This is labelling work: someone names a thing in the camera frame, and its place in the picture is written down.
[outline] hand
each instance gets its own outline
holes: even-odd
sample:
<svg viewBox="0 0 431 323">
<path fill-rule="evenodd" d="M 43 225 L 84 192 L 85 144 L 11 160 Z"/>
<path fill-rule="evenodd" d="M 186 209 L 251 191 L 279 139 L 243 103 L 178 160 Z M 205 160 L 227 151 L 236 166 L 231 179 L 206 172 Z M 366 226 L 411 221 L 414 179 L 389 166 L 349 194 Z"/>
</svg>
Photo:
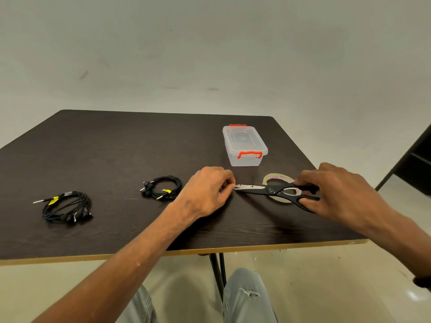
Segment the hand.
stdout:
<svg viewBox="0 0 431 323">
<path fill-rule="evenodd" d="M 370 229 L 384 226 L 395 212 L 366 180 L 344 168 L 321 163 L 318 170 L 304 170 L 294 184 L 319 186 L 320 201 L 300 199 L 311 211 L 367 235 Z"/>
<path fill-rule="evenodd" d="M 205 167 L 193 175 L 173 204 L 184 207 L 194 220 L 224 205 L 235 187 L 234 174 L 220 167 Z"/>
</svg>

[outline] plastic container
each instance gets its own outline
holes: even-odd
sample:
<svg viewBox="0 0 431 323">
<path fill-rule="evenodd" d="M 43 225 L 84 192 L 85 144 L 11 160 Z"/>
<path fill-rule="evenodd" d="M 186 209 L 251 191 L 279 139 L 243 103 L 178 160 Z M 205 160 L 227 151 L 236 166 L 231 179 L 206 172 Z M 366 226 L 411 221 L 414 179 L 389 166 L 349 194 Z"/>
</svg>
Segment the plastic container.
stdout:
<svg viewBox="0 0 431 323">
<path fill-rule="evenodd" d="M 268 148 L 254 127 L 231 124 L 223 127 L 224 145 L 232 167 L 258 166 Z"/>
</svg>

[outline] tape roll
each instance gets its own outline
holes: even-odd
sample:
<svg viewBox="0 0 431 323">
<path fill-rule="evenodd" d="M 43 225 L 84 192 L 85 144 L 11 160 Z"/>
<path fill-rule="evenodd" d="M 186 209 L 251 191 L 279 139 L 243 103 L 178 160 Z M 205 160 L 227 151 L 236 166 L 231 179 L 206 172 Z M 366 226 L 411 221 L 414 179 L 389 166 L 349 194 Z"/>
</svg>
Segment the tape roll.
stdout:
<svg viewBox="0 0 431 323">
<path fill-rule="evenodd" d="M 284 174 L 281 173 L 269 173 L 266 176 L 264 176 L 263 178 L 263 185 L 267 185 L 268 180 L 271 179 L 280 179 L 280 180 L 284 180 L 287 183 L 292 183 L 295 181 L 295 179 L 290 178 L 289 176 L 285 176 Z M 301 195 L 301 191 L 297 188 L 294 188 L 296 190 L 296 196 Z M 287 199 L 281 198 L 281 197 L 277 197 L 277 196 L 270 196 L 272 199 L 279 201 L 281 203 L 291 203 L 291 201 L 288 201 Z"/>
</svg>

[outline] yellow label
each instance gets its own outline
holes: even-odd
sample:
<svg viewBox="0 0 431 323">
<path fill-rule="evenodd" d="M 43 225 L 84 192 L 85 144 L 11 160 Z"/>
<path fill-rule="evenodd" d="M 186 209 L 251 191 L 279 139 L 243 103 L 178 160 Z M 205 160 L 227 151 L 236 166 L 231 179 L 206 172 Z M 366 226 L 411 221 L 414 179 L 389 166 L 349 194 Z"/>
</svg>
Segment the yellow label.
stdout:
<svg viewBox="0 0 431 323">
<path fill-rule="evenodd" d="M 49 203 L 48 205 L 52 205 L 54 204 L 56 201 L 58 200 L 58 196 L 55 196 Z"/>
</svg>

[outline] tiled floor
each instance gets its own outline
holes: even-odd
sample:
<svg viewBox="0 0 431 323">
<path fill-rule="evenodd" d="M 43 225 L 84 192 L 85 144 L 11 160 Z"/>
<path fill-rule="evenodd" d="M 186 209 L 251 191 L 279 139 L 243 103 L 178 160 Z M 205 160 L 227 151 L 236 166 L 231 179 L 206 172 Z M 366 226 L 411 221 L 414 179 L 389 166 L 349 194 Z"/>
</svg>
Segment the tiled floor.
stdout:
<svg viewBox="0 0 431 323">
<path fill-rule="evenodd" d="M 398 211 L 431 232 L 431 199 L 396 176 L 381 190 Z M 225 254 L 229 276 L 244 266 L 264 281 L 280 322 L 429 322 L 431 294 L 372 242 Z M 0 317 L 29 322 L 102 261 L 0 267 Z M 162 258 L 144 285 L 161 323 L 221 322 L 207 257 Z"/>
</svg>

